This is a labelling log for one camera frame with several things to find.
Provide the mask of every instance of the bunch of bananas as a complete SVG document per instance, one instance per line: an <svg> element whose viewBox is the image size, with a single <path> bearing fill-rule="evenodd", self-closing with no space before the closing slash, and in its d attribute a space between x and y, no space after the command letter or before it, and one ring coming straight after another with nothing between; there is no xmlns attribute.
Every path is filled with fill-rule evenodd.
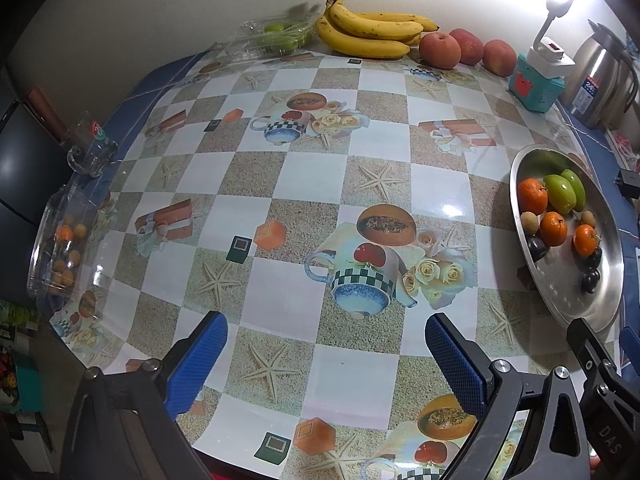
<svg viewBox="0 0 640 480"><path fill-rule="evenodd" d="M347 56L393 59L409 53L409 46L420 43L422 32L438 26L429 18L397 12L355 14L344 0L326 0L324 14L316 21L320 39Z"/></svg>

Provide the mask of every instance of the checkerboard pattern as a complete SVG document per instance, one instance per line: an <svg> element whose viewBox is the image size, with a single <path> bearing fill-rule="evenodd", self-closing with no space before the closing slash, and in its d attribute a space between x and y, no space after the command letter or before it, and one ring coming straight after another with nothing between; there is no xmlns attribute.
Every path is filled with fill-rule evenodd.
<svg viewBox="0 0 640 480"><path fill-rule="evenodd" d="M429 303L408 309L392 301L380 314L354 320L335 304L330 286L305 274L305 256L337 224L388 201L409 211L419 228L450 233L476 269L473 286L442 309L463 335L523 372L567 366L580 392L584 377L562 329L518 273L525 262L509 206L510 165L524 146L546 144L585 160L558 111L525 110L505 79L479 66L435 71L440 80L433 81L411 57L356 63L312 54L202 76L212 62L205 56L160 99L111 184L117 216L94 266L106 283L103 325L116 344L92 363L122 372L129 358L162 358L206 312L219 310L229 338L206 381L206 416L178 420L193 445L274 478L359 479L387 431L450 392L424 342L435 312ZM254 118L309 91L359 111L369 126L280 145L252 129ZM145 142L148 128L183 110L183 127ZM239 118L228 123L230 112ZM477 121L493 145L443 152L419 126L464 119ZM193 234L148 258L136 254L135 219L187 198ZM283 246L254 244L243 264L225 259L235 236L253 238L267 219L286 227ZM352 278L338 272L335 279ZM316 416L336 428L331 453L308 456L292 446L279 465L254 457L267 432L293 439L296 425ZM438 477L429 471L413 476ZM369 471L371 480L376 474Z"/></svg>

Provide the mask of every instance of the stainless steel tray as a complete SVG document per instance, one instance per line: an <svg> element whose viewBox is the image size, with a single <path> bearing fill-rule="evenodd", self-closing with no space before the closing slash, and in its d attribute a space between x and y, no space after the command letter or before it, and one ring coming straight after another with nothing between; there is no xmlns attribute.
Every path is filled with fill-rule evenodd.
<svg viewBox="0 0 640 480"><path fill-rule="evenodd" d="M567 220L567 240L559 247L549 248L544 258L533 261L527 247L527 239L520 224L520 211L516 188L525 178L543 178L562 170L574 171L584 186L587 195L586 209L596 217L596 232L600 235L602 279L595 294L580 290L580 278L584 266L581 257L575 253L571 238L578 224L578 214L571 211ZM527 146L515 157L510 176L511 211L518 232L518 240L524 253L534 282L546 306L558 323L565 329L577 317L583 317L594 332L604 330L616 317L622 297L624 265L618 229L611 209L598 186L580 166L563 153L541 146Z"/></svg>

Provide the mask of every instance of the black refrigerator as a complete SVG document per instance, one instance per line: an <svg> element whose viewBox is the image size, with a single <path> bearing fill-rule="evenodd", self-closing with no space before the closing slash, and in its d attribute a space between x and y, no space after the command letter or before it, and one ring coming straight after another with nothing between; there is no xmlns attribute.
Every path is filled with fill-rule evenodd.
<svg viewBox="0 0 640 480"><path fill-rule="evenodd" d="M0 81L0 298L27 295L31 251L49 197L71 178L66 153Z"/></svg>

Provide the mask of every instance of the table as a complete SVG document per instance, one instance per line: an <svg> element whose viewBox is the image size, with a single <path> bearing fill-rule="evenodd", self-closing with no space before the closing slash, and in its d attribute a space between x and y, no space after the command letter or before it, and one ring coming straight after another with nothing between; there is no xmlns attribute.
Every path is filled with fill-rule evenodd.
<svg viewBox="0 0 640 480"><path fill-rule="evenodd" d="M520 371L567 366L580 393L564 333L529 290L508 197L529 144L591 171L556 108L528 112L480 66L216 54L145 79L120 108L146 113L107 125L129 132L124 161L92 184L108 199L77 293L50 320L92 292L98 322L65 337L85 365L161 358L219 310L228 343L178 424L206 454L292 480L407 478L419 451L426 478L450 463L465 435L416 424L434 399L460 415L424 343L436 311Z"/></svg>

